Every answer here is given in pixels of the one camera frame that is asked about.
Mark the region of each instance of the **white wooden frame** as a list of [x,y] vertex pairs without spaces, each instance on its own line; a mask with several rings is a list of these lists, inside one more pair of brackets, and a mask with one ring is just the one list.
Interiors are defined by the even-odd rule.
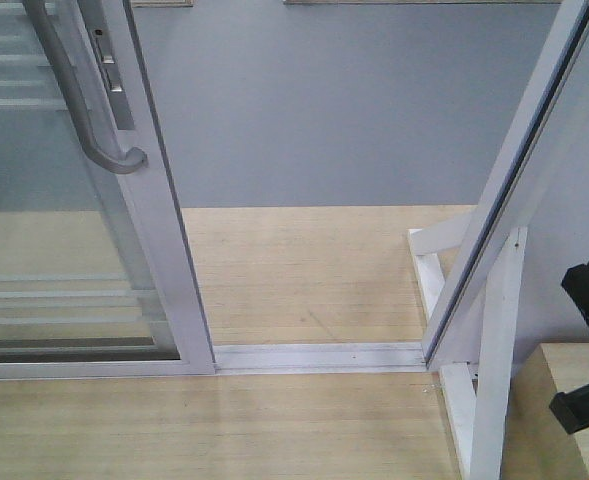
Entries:
[[500,477],[526,238],[512,230],[487,278],[476,394],[467,364],[440,368],[463,480]]
[[408,232],[410,255],[428,324],[445,285],[438,252],[461,244],[471,218],[472,212],[462,213],[428,228],[410,229]]

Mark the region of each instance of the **sliding glass door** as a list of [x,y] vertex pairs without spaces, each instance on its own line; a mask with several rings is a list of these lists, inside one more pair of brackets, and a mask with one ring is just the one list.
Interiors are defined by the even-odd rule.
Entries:
[[213,371],[129,8],[0,1],[0,378]]

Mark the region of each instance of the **door handle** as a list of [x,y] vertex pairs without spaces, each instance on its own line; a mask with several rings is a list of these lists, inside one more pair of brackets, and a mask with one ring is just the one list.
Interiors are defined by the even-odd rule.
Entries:
[[76,78],[74,67],[58,36],[47,10],[45,0],[22,0],[23,7],[32,23],[45,56],[52,65],[56,83],[70,112],[72,124],[81,148],[87,158],[96,165],[116,174],[128,174],[137,171],[147,161],[147,154],[138,147],[122,152],[113,157],[98,145],[96,134],[90,121],[90,115],[83,98],[83,91]]

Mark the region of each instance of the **wooden platform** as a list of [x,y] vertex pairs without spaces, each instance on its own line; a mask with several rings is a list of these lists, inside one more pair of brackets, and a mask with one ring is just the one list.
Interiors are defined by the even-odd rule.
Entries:
[[539,476],[528,480],[589,479],[589,428],[574,435],[565,433],[548,405],[559,392],[589,383],[589,344],[543,344],[530,356],[513,382],[514,402],[524,427],[520,438],[506,444],[511,451],[529,445],[535,452]]
[[184,209],[214,343],[419,340],[407,230],[470,208]]
[[431,374],[0,382],[0,480],[456,480]]

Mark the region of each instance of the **aluminum door frame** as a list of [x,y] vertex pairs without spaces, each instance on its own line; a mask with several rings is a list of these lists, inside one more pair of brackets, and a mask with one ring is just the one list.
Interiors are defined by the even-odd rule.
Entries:
[[136,130],[116,129],[79,6],[69,0],[56,2],[62,40],[74,59],[86,102],[100,110],[102,125],[95,127],[100,127],[96,130],[103,148],[139,147],[147,153],[147,165],[117,178],[180,360],[0,363],[0,379],[214,374],[212,343],[131,5],[129,0],[92,1],[103,9]]

